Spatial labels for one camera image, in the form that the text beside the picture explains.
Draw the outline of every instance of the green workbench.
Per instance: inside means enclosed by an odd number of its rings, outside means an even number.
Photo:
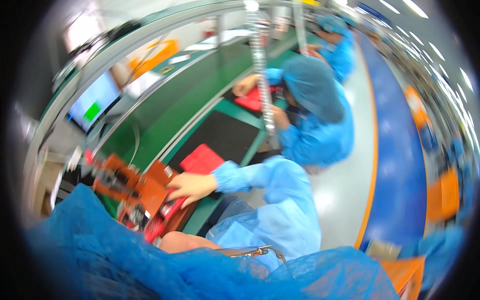
[[[285,34],[281,41],[275,41],[267,48],[271,53],[295,39],[293,28]],[[313,34],[307,33],[307,41],[315,43],[318,40]],[[169,141],[189,122],[190,119],[212,98],[222,92],[238,76],[252,67],[250,47],[247,46],[247,39],[240,39],[231,45],[222,46],[218,51],[203,57],[195,64],[188,66],[182,72],[176,74],[163,86],[154,91],[138,108],[129,115],[126,120],[113,132],[109,139],[100,149],[102,155],[108,156],[116,153],[124,161],[130,162],[135,148],[135,137],[133,127],[138,126],[140,131],[140,142],[137,153],[133,158],[133,164],[141,171],[145,170],[154,160],[159,152]],[[267,61],[267,66],[279,68],[282,63],[296,55],[293,52],[294,46],[289,47],[283,53]],[[192,54],[190,59],[204,55],[206,51],[199,51]],[[182,68],[188,61],[175,64],[175,70]],[[153,68],[159,72],[167,66],[163,62]],[[285,109],[287,104],[283,100],[276,101],[275,105]],[[209,112],[207,112],[166,154],[162,162],[168,163],[182,145],[189,139],[195,130],[202,124],[212,111],[222,112],[232,118],[247,123],[259,129],[253,144],[250,146],[240,165],[248,164],[255,154],[257,148],[266,137],[266,129],[262,117],[256,117],[246,109],[243,109],[230,101],[221,99]],[[209,197],[202,199],[190,220],[187,222],[183,232],[197,234],[210,214],[216,208],[219,200]],[[103,198],[106,209],[112,216],[116,214],[117,202]]]

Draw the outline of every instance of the computer screen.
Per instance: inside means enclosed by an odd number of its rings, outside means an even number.
[[[89,132],[95,121],[119,96],[120,90],[110,71],[107,71],[78,98],[68,111],[69,116],[85,132]]]

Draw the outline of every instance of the red tray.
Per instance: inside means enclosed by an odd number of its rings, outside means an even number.
[[[208,175],[224,162],[206,144],[201,144],[180,163],[180,167],[186,172]]]
[[[270,92],[276,91],[276,86],[270,87]],[[238,97],[234,102],[246,109],[252,111],[260,111],[262,109],[262,102],[260,101],[260,91],[254,87],[245,97]]]

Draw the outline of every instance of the gray floor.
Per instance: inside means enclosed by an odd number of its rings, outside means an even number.
[[[369,198],[373,167],[372,95],[366,80],[366,66],[355,49],[356,67],[344,84],[355,123],[355,146],[346,160],[320,174],[310,176],[318,220],[322,229],[320,249],[353,246],[363,221]],[[265,205],[263,190],[237,193],[253,208]]]

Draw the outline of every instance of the blue hairnet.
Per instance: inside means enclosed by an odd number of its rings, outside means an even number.
[[[70,292],[62,299],[399,299],[380,264],[352,247],[273,272],[206,248],[167,254],[111,218],[83,184],[28,237],[55,291]]]
[[[327,32],[336,32],[343,35],[345,30],[348,30],[345,21],[332,14],[317,17],[317,23]]]
[[[340,15],[340,18],[345,21],[345,23],[347,23],[347,25],[350,25],[350,26],[353,26],[355,27],[355,25],[357,24],[353,18],[349,15],[347,15],[346,13],[343,13]]]
[[[292,97],[320,121],[337,123],[345,109],[338,98],[334,74],[322,60],[296,56],[285,63],[283,78]]]

